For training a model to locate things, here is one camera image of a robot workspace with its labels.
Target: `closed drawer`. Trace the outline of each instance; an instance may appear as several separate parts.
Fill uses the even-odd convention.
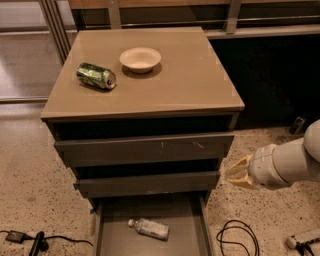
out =
[[[67,167],[81,167],[222,159],[232,140],[231,133],[207,133],[56,141],[55,148]]]
[[[219,172],[173,173],[103,179],[83,179],[75,184],[84,198],[210,191]]]
[[[129,219],[169,225],[168,241],[139,235]],[[212,256],[205,205],[198,193],[105,198],[99,202],[96,256]]]

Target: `power cord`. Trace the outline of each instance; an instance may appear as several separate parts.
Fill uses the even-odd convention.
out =
[[[26,233],[21,233],[18,231],[7,231],[7,230],[0,230],[0,233],[7,233],[7,237],[6,240],[13,242],[13,243],[23,243],[24,240],[35,240],[36,237],[31,237],[29,235],[27,235]],[[73,242],[73,243],[87,243],[91,246],[93,246],[93,244],[90,241],[87,240],[75,240],[75,239],[71,239],[69,237],[66,236],[60,236],[60,235],[55,235],[55,236],[48,236],[48,237],[44,237],[44,240],[47,239],[54,239],[54,238],[60,238],[60,239],[64,239],[67,240],[69,242]]]
[[[236,223],[240,223],[242,224],[244,227],[242,226],[229,226],[228,225],[230,223],[233,223],[233,222],[236,222]],[[244,250],[246,251],[246,253],[248,254],[248,256],[250,256],[250,253],[249,253],[249,250],[247,249],[247,247],[242,244],[242,243],[239,243],[239,242],[233,242],[233,241],[225,241],[223,240],[223,235],[224,235],[224,232],[226,230],[230,230],[230,229],[240,229],[240,230],[243,230],[245,231],[247,234],[249,234],[249,236],[251,237],[253,243],[254,243],[254,247],[255,247],[255,251],[254,251],[254,256],[260,256],[260,248],[259,248],[259,243],[258,243],[258,239],[257,237],[255,236],[254,232],[252,231],[252,229],[249,227],[249,225],[247,225],[246,223],[240,221],[240,220],[229,220],[225,225],[224,227],[222,228],[222,230],[219,231],[219,233],[217,234],[216,236],[216,239],[218,240],[218,242],[220,243],[220,250],[221,250],[221,253],[223,256],[225,256],[224,254],[224,250],[223,250],[223,244],[236,244],[236,245],[239,245],[241,246],[242,248],[244,248]]]

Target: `open drawer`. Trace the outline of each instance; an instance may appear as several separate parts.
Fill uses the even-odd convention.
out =
[[[128,220],[139,218],[169,225],[168,241],[136,233]],[[95,256],[212,256],[198,192],[101,199],[96,225]]]

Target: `cable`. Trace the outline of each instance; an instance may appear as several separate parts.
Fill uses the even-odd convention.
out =
[[[230,226],[230,227],[227,227],[229,223],[232,223],[232,222],[237,222],[237,223],[241,223],[242,225],[245,226],[244,227],[240,227],[240,226]],[[257,237],[255,236],[254,232],[252,231],[252,229],[244,222],[240,221],[240,220],[229,220],[225,225],[224,227],[222,228],[222,230],[219,231],[219,233],[217,234],[216,236],[216,239],[218,240],[218,242],[220,243],[220,250],[221,250],[221,253],[223,256],[225,256],[224,254],[224,251],[223,251],[223,244],[226,243],[226,244],[236,244],[236,245],[240,245],[241,247],[243,247],[246,251],[246,253],[248,254],[248,256],[250,256],[250,253],[247,249],[247,247],[245,245],[243,245],[242,243],[239,243],[239,242],[232,242],[232,241],[225,241],[223,240],[223,235],[224,235],[224,232],[226,230],[229,230],[229,229],[241,229],[243,231],[245,231],[247,234],[250,235],[253,243],[254,243],[254,246],[255,246],[255,252],[254,252],[254,256],[259,256],[260,255],[260,248],[259,248],[259,243],[258,243],[258,240],[257,240]]]
[[[71,239],[71,238],[68,238],[66,236],[48,236],[48,237],[45,237],[44,239],[53,239],[53,238],[61,238],[61,239],[65,239],[69,242],[73,242],[73,243],[87,243],[87,244],[90,244],[91,246],[93,246],[93,244],[87,240],[74,240],[74,239]]]
[[[0,230],[0,233],[10,234],[10,231]],[[93,244],[90,241],[87,241],[87,240],[75,240],[75,239],[71,239],[71,238],[66,237],[66,236],[59,236],[59,235],[44,237],[44,240],[46,240],[46,239],[54,239],[54,238],[65,239],[65,240],[67,240],[69,242],[73,242],[73,243],[87,243],[87,244],[90,244],[91,246],[93,246]],[[29,236],[27,234],[24,234],[24,236],[23,236],[23,240],[35,240],[35,239],[36,239],[35,237],[31,237],[31,236]]]

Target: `bottle cap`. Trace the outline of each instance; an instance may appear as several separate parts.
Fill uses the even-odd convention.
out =
[[[133,219],[130,219],[130,220],[128,221],[128,225],[129,225],[129,227],[133,227],[133,226],[134,226],[134,220],[133,220]]]

